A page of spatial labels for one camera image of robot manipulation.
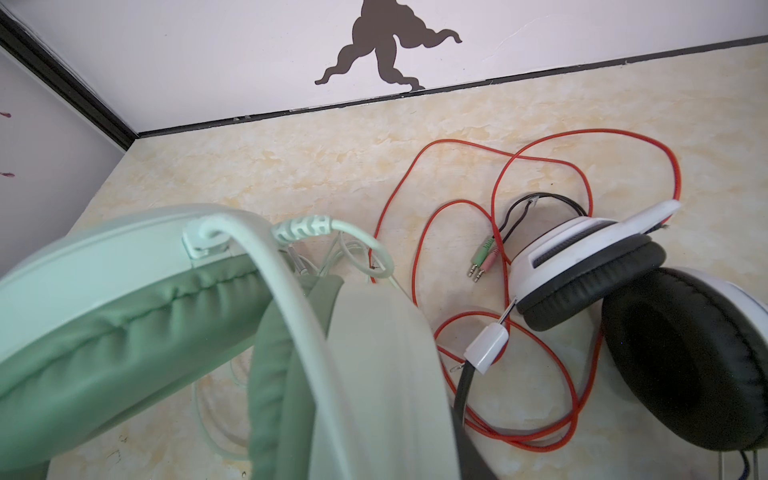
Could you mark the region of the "mint green headphones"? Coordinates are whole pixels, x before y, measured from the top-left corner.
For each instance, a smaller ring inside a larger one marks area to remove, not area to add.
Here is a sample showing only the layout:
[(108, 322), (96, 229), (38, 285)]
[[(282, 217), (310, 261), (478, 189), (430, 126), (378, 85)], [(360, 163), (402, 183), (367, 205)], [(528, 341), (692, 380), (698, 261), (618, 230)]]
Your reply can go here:
[(220, 205), (117, 218), (1, 281), (1, 475), (57, 455), (250, 351), (256, 479), (457, 479), (423, 314), (386, 250), (326, 216)]

